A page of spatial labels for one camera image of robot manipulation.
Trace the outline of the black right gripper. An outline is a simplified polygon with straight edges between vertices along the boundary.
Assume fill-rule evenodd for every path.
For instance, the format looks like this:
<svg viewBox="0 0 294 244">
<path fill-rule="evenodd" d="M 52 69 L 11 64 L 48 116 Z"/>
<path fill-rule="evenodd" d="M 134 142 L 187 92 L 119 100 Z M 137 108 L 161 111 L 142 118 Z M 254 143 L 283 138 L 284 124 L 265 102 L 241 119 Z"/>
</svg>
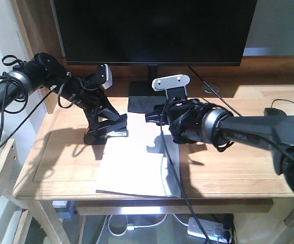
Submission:
<svg viewBox="0 0 294 244">
<path fill-rule="evenodd" d="M 202 121 L 212 109 L 212 103 L 202 103 L 198 99 L 175 100 L 168 103 L 163 110 L 146 113 L 145 122 L 168 125 L 176 144 L 205 142 Z"/>
</svg>

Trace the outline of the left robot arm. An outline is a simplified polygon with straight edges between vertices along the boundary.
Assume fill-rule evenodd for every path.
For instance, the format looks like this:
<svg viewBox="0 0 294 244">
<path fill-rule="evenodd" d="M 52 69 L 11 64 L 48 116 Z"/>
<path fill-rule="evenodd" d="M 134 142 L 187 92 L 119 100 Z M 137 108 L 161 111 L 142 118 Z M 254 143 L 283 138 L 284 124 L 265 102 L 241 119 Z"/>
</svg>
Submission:
<svg viewBox="0 0 294 244">
<path fill-rule="evenodd" d="M 4 58 L 13 58 L 12 62 L 4 63 L 13 69 L 0 75 L 0 116 L 14 101 L 26 106 L 29 95 L 45 87 L 83 109 L 88 121 L 84 135 L 87 145 L 104 144 L 107 133 L 126 125 L 104 94 L 104 90 L 112 86 L 112 73 L 107 64 L 99 65 L 93 74 L 83 79 L 73 76 L 53 56 L 43 52 L 28 62 L 13 55 Z M 0 147 L 3 126 L 0 123 Z"/>
</svg>

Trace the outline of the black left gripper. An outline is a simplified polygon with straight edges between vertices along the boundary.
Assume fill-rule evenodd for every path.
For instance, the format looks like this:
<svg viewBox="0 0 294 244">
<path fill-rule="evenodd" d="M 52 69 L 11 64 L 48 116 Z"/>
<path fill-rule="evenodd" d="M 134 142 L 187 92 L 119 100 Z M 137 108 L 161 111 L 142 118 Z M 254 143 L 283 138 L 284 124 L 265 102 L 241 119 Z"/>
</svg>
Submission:
<svg viewBox="0 0 294 244">
<path fill-rule="evenodd" d="M 45 86 L 57 94 L 59 107 L 67 109 L 76 105 L 83 109 L 88 121 L 86 132 L 90 132 L 100 127 L 99 117 L 119 120 L 119 113 L 101 89 L 105 84 L 106 69 L 98 68 L 86 78 L 49 73 Z"/>
</svg>

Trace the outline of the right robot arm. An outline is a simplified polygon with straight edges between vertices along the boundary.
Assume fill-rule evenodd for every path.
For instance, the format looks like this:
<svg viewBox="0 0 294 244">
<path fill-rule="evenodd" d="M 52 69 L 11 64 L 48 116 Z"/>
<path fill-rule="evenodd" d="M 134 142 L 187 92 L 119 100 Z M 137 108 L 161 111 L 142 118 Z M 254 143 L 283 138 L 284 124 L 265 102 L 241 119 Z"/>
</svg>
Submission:
<svg viewBox="0 0 294 244">
<path fill-rule="evenodd" d="M 268 150 L 276 174 L 294 193 L 294 115 L 234 117 L 219 105 L 190 99 L 157 106 L 145 120 L 168 125 L 177 144 L 203 142 L 223 152 L 237 142 Z"/>
</svg>

